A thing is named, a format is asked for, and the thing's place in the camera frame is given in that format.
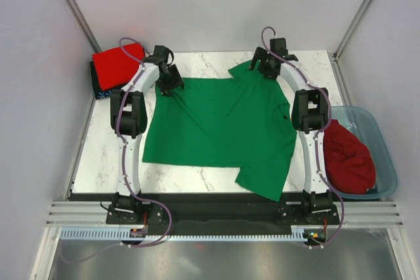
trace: red cloth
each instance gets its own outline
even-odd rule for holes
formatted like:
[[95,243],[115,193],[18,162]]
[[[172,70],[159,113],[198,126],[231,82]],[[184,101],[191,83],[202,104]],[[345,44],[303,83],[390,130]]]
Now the red cloth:
[[[144,50],[137,43],[124,46],[125,50],[138,59],[144,58]],[[93,54],[94,67],[102,90],[126,84],[138,69],[138,62],[128,57],[119,47]]]
[[365,194],[375,185],[375,165],[369,149],[335,119],[324,133],[328,180],[343,193]]

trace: green cloth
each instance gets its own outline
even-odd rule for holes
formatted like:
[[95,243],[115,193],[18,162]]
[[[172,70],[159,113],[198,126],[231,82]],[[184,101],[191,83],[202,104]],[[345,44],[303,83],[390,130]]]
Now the green cloth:
[[185,90],[162,96],[143,161],[198,167],[240,167],[236,183],[278,201],[296,141],[289,102],[277,81],[231,70],[231,79],[184,79]]

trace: gray floor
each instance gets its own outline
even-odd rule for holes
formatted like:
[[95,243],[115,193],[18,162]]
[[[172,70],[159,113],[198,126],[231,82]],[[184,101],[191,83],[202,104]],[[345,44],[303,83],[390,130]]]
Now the gray floor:
[[[61,241],[79,259],[111,244]],[[292,243],[170,241],[147,249],[116,247],[84,263],[56,258],[51,279],[401,279],[386,231],[343,230],[324,250]]]

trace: blue bin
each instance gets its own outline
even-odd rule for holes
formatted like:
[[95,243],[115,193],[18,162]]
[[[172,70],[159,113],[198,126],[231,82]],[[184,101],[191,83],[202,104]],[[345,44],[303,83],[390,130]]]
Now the blue bin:
[[376,120],[366,110],[354,106],[333,106],[332,113],[333,119],[338,120],[342,126],[367,146],[376,168],[376,183],[372,190],[369,190],[365,195],[340,192],[341,196],[361,200],[391,196],[397,188],[398,180]]

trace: gray wall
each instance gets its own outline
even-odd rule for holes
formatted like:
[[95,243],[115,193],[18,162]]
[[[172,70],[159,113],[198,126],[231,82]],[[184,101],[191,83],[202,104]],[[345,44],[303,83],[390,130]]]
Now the gray wall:
[[64,0],[0,0],[0,279],[30,276],[91,96],[91,55]]
[[394,199],[420,258],[420,0],[375,0],[341,65],[354,103],[377,119],[399,186]]
[[76,0],[102,49],[123,35],[177,52],[254,50],[272,25],[290,49],[339,45],[362,0]]

